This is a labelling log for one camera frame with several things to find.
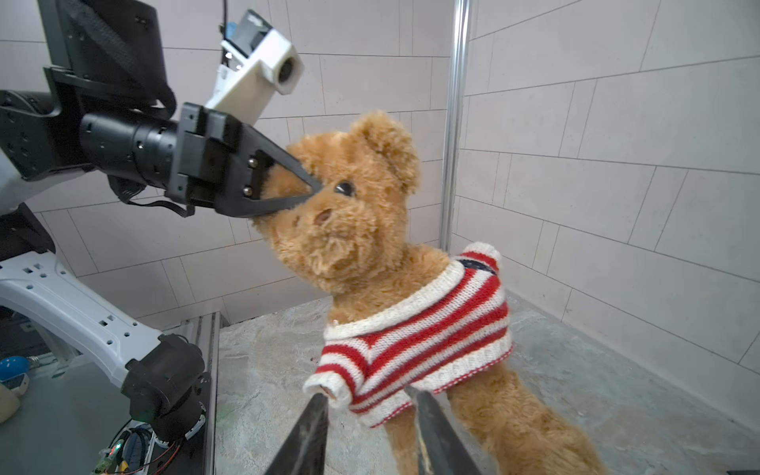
stone-patterned surface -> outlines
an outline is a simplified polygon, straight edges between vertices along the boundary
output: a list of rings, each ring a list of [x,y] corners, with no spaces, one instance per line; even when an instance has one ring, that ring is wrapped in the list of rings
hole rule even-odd
[[[300,388],[316,367],[330,304],[320,299],[222,330],[218,475],[266,469],[308,400]],[[511,365],[542,400],[589,432],[610,473],[760,467],[760,435],[522,300],[510,296],[509,304],[518,345]],[[484,475],[495,473],[469,434],[463,437]],[[325,473],[396,473],[385,431],[331,411]]]

red and white striped sweater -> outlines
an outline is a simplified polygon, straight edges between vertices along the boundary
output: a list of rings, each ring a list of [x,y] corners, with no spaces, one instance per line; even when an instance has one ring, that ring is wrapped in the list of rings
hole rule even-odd
[[[327,388],[367,426],[412,404],[403,391],[439,393],[483,371],[512,348],[499,253],[475,242],[422,289],[371,317],[328,325],[307,393]]]

black eye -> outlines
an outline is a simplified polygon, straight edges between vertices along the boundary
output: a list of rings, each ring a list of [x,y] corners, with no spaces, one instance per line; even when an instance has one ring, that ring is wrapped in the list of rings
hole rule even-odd
[[[335,191],[341,195],[353,196],[353,185],[350,182],[340,182],[335,187]]]

teddy bear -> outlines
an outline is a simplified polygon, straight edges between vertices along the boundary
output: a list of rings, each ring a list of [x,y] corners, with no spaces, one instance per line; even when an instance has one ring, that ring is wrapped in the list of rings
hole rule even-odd
[[[501,473],[605,473],[590,439],[507,367],[513,346],[498,251],[474,243],[450,258],[406,241],[420,161],[404,127],[374,112],[350,132],[305,136],[288,151],[323,188],[255,225],[288,268],[333,297],[305,391],[382,425],[402,475],[417,473],[409,384],[444,391]],[[275,166],[262,197],[308,192]]]

teddy bear ear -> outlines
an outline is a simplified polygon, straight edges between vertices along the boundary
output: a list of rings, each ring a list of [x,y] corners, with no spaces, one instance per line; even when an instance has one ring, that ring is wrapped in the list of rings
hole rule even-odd
[[[412,145],[412,136],[404,126],[384,112],[367,114],[354,123],[351,134],[383,156],[391,171],[401,180],[402,192],[413,195],[420,186],[420,159]]]

